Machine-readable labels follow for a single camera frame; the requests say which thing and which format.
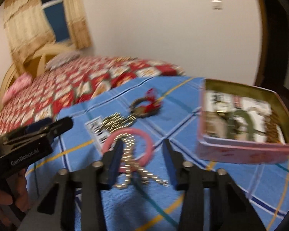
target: screw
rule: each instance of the screw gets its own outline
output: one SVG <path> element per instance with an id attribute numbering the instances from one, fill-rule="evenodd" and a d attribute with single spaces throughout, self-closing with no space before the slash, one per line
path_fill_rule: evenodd
<path id="1" fill-rule="evenodd" d="M 62 176 L 66 175 L 68 173 L 68 170 L 66 168 L 62 168 L 58 171 L 58 173 Z"/>
<path id="2" fill-rule="evenodd" d="M 223 168 L 219 168 L 219 169 L 217 170 L 217 173 L 218 173 L 220 176 L 224 176 L 224 175 L 227 174 L 227 171 L 226 171 L 225 169 L 223 169 Z"/>
<path id="3" fill-rule="evenodd" d="M 103 165 L 104 164 L 101 161 L 95 161 L 94 163 L 92 163 L 92 166 L 95 168 L 102 167 Z"/>
<path id="4" fill-rule="evenodd" d="M 183 162 L 183 166 L 184 167 L 192 167 L 192 166 L 194 166 L 194 164 L 191 163 L 190 161 L 185 161 L 185 162 Z"/>

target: blue tablecloth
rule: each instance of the blue tablecloth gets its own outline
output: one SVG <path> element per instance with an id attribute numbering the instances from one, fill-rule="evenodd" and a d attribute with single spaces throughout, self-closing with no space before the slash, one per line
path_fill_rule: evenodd
<path id="1" fill-rule="evenodd" d="M 289 210 L 289 161 L 276 165 L 245 165 L 203 161 L 194 154 L 199 111 L 199 90 L 203 78 L 154 77 L 137 78 L 98 97 L 70 108 L 64 108 L 58 118 L 71 116 L 74 127 L 53 143 L 54 152 L 37 162 L 36 174 L 42 192 L 60 168 L 79 170 L 101 157 L 100 143 L 89 131 L 88 124 L 98 122 L 112 113 L 129 114 L 133 100 L 156 88 L 163 98 L 160 113 L 138 119 L 133 125 L 147 132 L 155 143 L 154 157 L 147 170 L 168 180 L 161 151 L 161 142 L 169 138 L 175 150 L 200 168 L 225 168 L 245 192 L 268 230 L 274 230 Z M 143 154 L 145 143 L 136 138 L 135 156 Z M 37 198 L 33 165 L 27 172 L 28 190 Z M 134 181 L 127 189 L 113 188 L 102 192 L 104 214 L 109 231 L 115 230 L 176 230 L 182 203 L 182 192 L 171 186 L 151 181 L 148 185 Z M 80 228 L 81 190 L 76 197 L 76 225 Z"/>

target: wooden headboard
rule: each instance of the wooden headboard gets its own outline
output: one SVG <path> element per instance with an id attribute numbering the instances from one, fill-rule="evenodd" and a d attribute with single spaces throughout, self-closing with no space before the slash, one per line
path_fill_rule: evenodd
<path id="1" fill-rule="evenodd" d="M 5 92 L 22 73 L 28 72 L 36 78 L 40 74 L 44 73 L 45 66 L 50 59 L 60 53 L 71 50 L 75 50 L 75 48 L 59 43 L 46 44 L 37 50 L 34 55 L 26 59 L 25 63 L 22 65 L 21 71 L 17 70 L 16 66 L 12 64 L 5 73 L 0 87 L 0 111 L 3 107 L 2 98 Z"/>

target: pink ring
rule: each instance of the pink ring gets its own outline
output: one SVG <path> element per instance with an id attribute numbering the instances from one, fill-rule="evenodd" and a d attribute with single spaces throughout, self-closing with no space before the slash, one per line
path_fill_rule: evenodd
<path id="1" fill-rule="evenodd" d="M 102 153 L 106 153 L 113 141 L 115 140 L 115 138 L 119 135 L 119 134 L 132 134 L 132 135 L 138 135 L 141 136 L 143 139 L 145 139 L 147 146 L 146 146 L 146 151 L 144 156 L 142 156 L 140 159 L 136 160 L 139 165 L 141 167 L 144 167 L 145 165 L 148 164 L 149 160 L 152 158 L 152 154 L 153 154 L 153 141 L 151 139 L 151 137 L 144 131 L 138 129 L 138 128 L 123 128 L 123 129 L 119 129 L 115 132 L 113 132 L 105 141 L 104 145 L 103 145 L 103 149 L 102 149 Z M 121 173 L 125 173 L 125 168 L 120 168 L 119 172 Z"/>

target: pink pillow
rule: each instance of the pink pillow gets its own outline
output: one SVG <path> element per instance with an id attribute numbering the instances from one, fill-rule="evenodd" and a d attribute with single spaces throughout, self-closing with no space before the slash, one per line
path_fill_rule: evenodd
<path id="1" fill-rule="evenodd" d="M 81 52 L 77 51 L 77 50 L 72 50 L 72 51 L 67 51 L 67 52 L 63 52 L 61 54 L 58 54 L 57 56 L 55 56 L 54 58 L 52 58 L 47 64 L 45 69 L 56 69 L 60 66 L 62 66 L 63 64 L 66 64 L 78 57 L 81 56 Z"/>
<path id="2" fill-rule="evenodd" d="M 28 87 L 31 83 L 32 83 L 32 76 L 27 72 L 23 73 L 4 93 L 4 96 L 2 98 L 2 104 L 5 105 L 9 100 L 13 99 L 19 91 Z"/>

